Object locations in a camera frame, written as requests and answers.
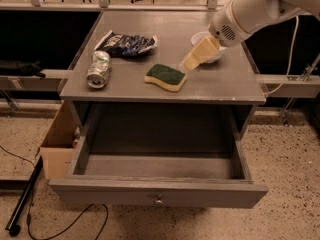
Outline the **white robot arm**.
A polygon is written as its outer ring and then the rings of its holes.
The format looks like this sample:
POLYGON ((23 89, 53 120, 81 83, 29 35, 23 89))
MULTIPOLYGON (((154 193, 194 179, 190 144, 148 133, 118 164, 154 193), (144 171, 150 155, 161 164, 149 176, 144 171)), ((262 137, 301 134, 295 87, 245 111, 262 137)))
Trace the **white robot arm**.
POLYGON ((188 72, 216 57, 219 47, 233 47, 260 29, 307 11, 320 16, 320 0, 230 0, 213 14, 208 27, 211 37, 200 39, 185 55, 179 69, 188 72))

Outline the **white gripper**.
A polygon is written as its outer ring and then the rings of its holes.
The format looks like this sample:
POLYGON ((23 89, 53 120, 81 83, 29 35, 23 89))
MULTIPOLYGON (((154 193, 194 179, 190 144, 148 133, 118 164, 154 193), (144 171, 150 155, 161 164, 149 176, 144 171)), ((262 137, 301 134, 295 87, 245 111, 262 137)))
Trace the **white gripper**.
POLYGON ((248 6, 227 3, 213 14, 208 30, 213 36, 201 38, 184 56, 179 64, 182 72, 197 68, 200 64, 212 59, 219 53, 220 44, 224 47, 235 46, 247 40, 251 23, 249 16, 252 10, 248 6))

